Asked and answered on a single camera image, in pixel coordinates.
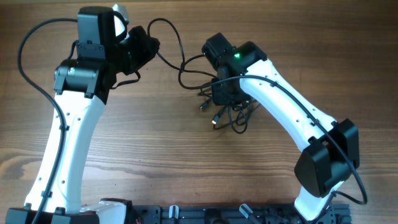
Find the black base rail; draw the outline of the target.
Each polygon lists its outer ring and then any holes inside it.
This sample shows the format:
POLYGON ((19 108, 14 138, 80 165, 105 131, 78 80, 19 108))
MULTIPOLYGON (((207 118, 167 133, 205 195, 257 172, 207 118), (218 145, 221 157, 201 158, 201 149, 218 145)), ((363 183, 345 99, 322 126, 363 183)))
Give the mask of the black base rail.
POLYGON ((212 223, 307 223, 292 204, 239 207, 133 206, 133 223, 212 224, 212 223))

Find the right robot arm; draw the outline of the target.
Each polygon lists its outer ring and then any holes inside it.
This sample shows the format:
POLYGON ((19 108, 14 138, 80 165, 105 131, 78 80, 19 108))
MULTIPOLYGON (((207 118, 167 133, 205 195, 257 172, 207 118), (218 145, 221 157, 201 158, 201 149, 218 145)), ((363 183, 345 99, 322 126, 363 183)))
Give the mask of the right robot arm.
POLYGON ((358 128, 314 107, 253 42, 235 47, 217 33, 201 51, 217 72, 215 104, 235 108, 257 100, 290 134, 301 152, 294 172, 302 188, 294 207, 306 221, 319 220, 342 183, 358 174, 358 128))

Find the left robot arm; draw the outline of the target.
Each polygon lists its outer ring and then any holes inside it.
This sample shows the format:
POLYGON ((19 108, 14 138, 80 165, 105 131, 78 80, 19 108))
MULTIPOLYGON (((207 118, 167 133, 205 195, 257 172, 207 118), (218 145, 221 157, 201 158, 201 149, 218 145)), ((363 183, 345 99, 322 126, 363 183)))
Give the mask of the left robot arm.
POLYGON ((10 208, 7 223, 139 223, 129 200, 104 198, 83 205, 81 186, 95 127, 116 76, 138 74, 159 50, 143 27, 128 28, 122 5, 86 6, 75 23, 78 38, 54 72, 54 115, 37 178, 21 208, 10 208))

